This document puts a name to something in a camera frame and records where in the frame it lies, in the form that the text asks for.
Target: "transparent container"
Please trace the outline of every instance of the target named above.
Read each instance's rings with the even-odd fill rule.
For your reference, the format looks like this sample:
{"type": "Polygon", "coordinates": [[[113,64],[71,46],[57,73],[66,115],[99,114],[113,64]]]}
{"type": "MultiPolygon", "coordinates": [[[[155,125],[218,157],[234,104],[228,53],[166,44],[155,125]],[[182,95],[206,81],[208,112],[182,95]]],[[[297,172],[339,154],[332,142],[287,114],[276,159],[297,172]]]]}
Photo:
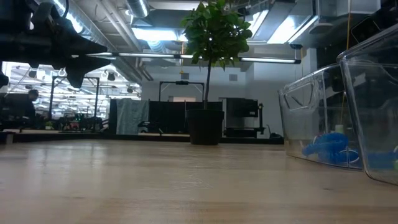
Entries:
{"type": "Polygon", "coordinates": [[[358,141],[345,99],[338,64],[279,90],[287,155],[360,169],[358,141]]]}
{"type": "Polygon", "coordinates": [[[338,57],[367,175],[398,184],[398,25],[338,57]]]}

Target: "metal frame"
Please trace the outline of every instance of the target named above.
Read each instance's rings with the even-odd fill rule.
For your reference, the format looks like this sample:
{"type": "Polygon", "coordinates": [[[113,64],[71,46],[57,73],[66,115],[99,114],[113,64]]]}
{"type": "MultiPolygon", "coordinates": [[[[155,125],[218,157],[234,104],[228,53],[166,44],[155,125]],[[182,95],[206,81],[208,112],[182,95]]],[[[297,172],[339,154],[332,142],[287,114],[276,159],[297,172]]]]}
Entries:
{"type": "Polygon", "coordinates": [[[161,101],[161,96],[162,96],[162,85],[163,83],[171,83],[171,84],[176,84],[176,85],[190,85],[190,84],[198,84],[201,85],[201,101],[204,102],[205,100],[205,83],[200,83],[200,82],[186,82],[186,81],[176,81],[176,82],[164,82],[161,81],[159,83],[159,102],[161,101]]]}
{"type": "MultiPolygon", "coordinates": [[[[49,119],[52,119],[52,104],[53,104],[53,98],[54,98],[54,89],[55,89],[55,80],[57,78],[66,78],[66,77],[61,77],[61,76],[53,76],[52,77],[52,83],[51,83],[51,95],[50,95],[50,106],[49,106],[49,119]]],[[[97,86],[96,86],[96,93],[95,93],[95,110],[94,110],[94,117],[97,117],[97,106],[98,106],[98,92],[100,91],[100,78],[98,77],[84,77],[85,79],[94,79],[97,80],[97,86]]],[[[94,119],[94,128],[93,132],[95,132],[95,125],[96,125],[96,119],[94,119]]]]}

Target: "wooden table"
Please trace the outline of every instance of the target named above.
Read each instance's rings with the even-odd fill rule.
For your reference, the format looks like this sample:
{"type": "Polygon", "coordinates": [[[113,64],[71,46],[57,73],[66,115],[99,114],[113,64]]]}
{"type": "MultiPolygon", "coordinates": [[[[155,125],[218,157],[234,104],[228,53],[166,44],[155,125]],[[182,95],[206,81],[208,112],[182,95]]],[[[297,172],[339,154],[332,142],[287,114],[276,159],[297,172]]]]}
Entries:
{"type": "Polygon", "coordinates": [[[0,149],[0,223],[397,223],[398,187],[282,146],[56,141],[0,149]]]}

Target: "gray curtain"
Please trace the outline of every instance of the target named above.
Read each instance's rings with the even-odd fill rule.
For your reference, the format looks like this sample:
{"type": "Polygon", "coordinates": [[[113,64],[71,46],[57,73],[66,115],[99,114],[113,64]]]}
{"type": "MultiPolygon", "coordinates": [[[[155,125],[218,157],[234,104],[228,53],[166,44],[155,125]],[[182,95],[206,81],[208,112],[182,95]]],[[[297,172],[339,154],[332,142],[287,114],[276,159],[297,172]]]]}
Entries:
{"type": "Polygon", "coordinates": [[[148,120],[149,102],[132,99],[117,100],[118,127],[116,134],[138,134],[137,125],[148,120]]]}

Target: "black machine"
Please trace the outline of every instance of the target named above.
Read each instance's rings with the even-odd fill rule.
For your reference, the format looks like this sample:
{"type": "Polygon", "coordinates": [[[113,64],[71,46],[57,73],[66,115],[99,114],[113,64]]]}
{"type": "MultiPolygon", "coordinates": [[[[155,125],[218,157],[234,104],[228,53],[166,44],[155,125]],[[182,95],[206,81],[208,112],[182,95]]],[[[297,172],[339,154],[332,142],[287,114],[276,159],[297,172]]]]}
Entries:
{"type": "MultiPolygon", "coordinates": [[[[80,36],[66,19],[67,13],[68,9],[60,16],[49,2],[0,0],[0,64],[10,61],[28,63],[32,68],[40,64],[65,68],[71,86],[80,88],[86,73],[110,61],[86,56],[107,48],[80,36]]],[[[8,77],[0,74],[0,86],[7,84],[8,77]]]]}
{"type": "Polygon", "coordinates": [[[244,98],[226,99],[226,128],[224,135],[229,138],[257,138],[257,133],[264,134],[262,124],[262,103],[244,98]],[[244,126],[244,118],[260,118],[258,128],[244,126]]]}

